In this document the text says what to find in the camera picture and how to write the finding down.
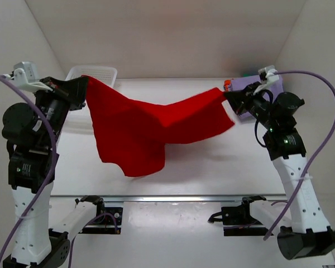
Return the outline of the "red t shirt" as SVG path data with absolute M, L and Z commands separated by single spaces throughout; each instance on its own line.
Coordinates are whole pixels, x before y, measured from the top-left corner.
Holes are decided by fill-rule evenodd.
M 101 162 L 118 165 L 125 176 L 156 173 L 165 166 L 165 145 L 202 141 L 231 129 L 218 88 L 161 105 L 125 97 L 89 77 L 86 102 Z

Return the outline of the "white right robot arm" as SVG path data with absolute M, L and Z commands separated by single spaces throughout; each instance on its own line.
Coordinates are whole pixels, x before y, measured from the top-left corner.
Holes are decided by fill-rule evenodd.
M 243 90 L 224 93 L 235 114 L 250 113 L 266 128 L 264 147 L 282 182 L 287 201 L 282 210 L 264 199 L 253 200 L 239 209 L 245 223 L 260 222 L 274 235 L 281 254 L 287 260 L 324 256 L 335 249 L 332 229 L 319 205 L 308 174 L 304 142 L 296 129 L 294 113 L 304 100 L 289 92 L 273 97 L 259 82 Z

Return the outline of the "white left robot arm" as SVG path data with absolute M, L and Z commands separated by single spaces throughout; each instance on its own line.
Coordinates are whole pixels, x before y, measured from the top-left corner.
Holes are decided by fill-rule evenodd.
M 45 89 L 35 101 L 11 105 L 5 111 L 2 136 L 9 154 L 8 183 L 15 201 L 16 223 L 9 235 L 15 245 L 3 267 L 40 267 L 53 249 L 67 244 L 67 235 L 50 237 L 49 199 L 59 158 L 57 142 L 70 111 L 85 106 L 89 79 L 43 78 Z

